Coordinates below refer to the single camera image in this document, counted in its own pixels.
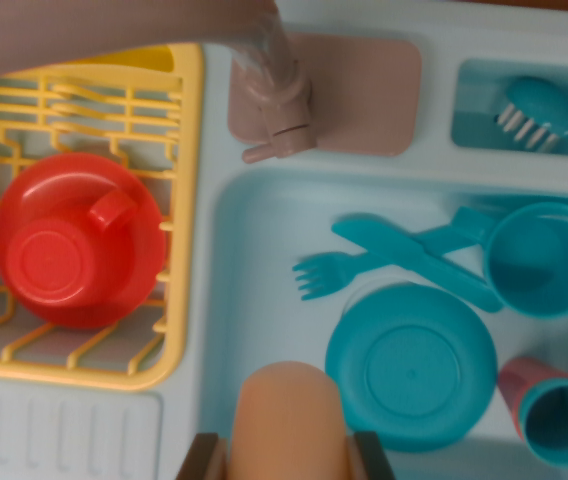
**orange toy object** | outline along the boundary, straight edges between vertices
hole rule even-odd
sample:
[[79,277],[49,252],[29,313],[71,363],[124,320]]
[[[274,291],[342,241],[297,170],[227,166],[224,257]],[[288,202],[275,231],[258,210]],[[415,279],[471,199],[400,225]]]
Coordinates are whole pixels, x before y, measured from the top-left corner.
[[242,385],[226,441],[195,436],[177,480],[395,480],[373,432],[347,436],[337,385],[299,362],[268,365]]
[[228,480],[348,480],[337,385],[296,362],[258,370],[242,386]]

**toy kitchen sink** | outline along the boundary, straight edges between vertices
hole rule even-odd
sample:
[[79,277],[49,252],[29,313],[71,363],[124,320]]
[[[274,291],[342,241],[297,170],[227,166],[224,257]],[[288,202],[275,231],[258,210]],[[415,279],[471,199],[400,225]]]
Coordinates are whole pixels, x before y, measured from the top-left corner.
[[[362,55],[350,57],[355,67],[344,61],[349,57],[329,60],[344,71],[321,80],[337,92],[335,105],[327,90],[313,91],[311,115],[313,102],[327,112],[316,138],[300,132],[308,126],[306,83],[291,97],[303,99],[285,119],[292,123],[267,120],[264,128],[238,95],[229,49],[215,44],[203,45],[203,56],[200,47],[171,44],[0,78],[0,104],[14,105],[8,113],[0,108],[0,195],[34,159],[65,148],[95,151],[143,180],[165,216],[170,245],[149,300],[109,331],[51,330],[0,284],[0,479],[172,480],[196,433],[230,438],[240,386],[255,370],[282,360],[323,369],[331,335],[355,302],[392,284],[432,286],[388,266],[302,301],[292,271],[301,258],[361,253],[331,232],[339,217],[377,215],[417,233],[448,224],[460,206],[504,213],[540,199],[568,203],[568,137],[552,152],[532,152],[495,121],[516,78],[544,78],[568,95],[568,13],[400,0],[278,6],[294,32],[294,54],[321,57],[310,44],[296,52],[309,34],[357,37],[383,52],[372,62],[373,78],[358,75],[357,61],[371,66]],[[71,20],[69,28],[79,21]],[[383,40],[401,48],[385,50]],[[128,45],[126,35],[113,42],[100,53],[140,46]],[[76,60],[73,52],[50,60]],[[131,64],[153,74],[128,84],[100,70]],[[322,71],[313,68],[309,63],[311,80]],[[85,79],[86,72],[93,80],[58,81]],[[349,102],[340,92],[353,85]],[[18,89],[30,92],[26,100],[8,101]],[[363,113],[360,102],[368,102]],[[371,110],[375,115],[366,116]],[[368,127],[335,134],[335,111],[335,118]],[[257,147],[243,153],[247,144],[229,124]],[[519,132],[525,121],[515,124]],[[297,133],[280,142],[282,132]],[[308,148],[315,143],[319,149]],[[273,155],[286,158],[242,161]],[[481,275],[479,249],[447,258]],[[534,355],[568,372],[568,316],[473,309],[499,367]],[[541,462],[520,440],[497,390],[459,442],[387,455],[400,480],[568,480],[568,469]]]

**red toy bowl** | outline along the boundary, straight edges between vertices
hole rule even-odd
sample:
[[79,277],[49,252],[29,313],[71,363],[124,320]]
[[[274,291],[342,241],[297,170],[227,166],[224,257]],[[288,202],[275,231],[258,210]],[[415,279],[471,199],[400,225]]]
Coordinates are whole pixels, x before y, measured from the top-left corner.
[[164,265],[155,200],[125,168],[88,153],[28,168],[0,201],[0,274],[37,316],[100,328],[148,297]]

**red toy cup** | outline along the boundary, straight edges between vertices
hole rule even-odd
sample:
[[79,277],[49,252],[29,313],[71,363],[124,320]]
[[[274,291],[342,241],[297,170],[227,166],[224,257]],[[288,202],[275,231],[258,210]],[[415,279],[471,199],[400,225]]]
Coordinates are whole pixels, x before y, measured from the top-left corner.
[[517,358],[502,368],[498,386],[531,451],[551,465],[568,467],[568,373]]
[[41,160],[0,202],[0,274],[40,318],[110,325],[144,302],[166,254],[162,215],[128,170],[88,153]]
[[115,189],[92,207],[59,209],[27,223],[8,245],[11,285],[45,305],[78,307],[108,299],[130,275],[133,244],[122,227],[136,210]]

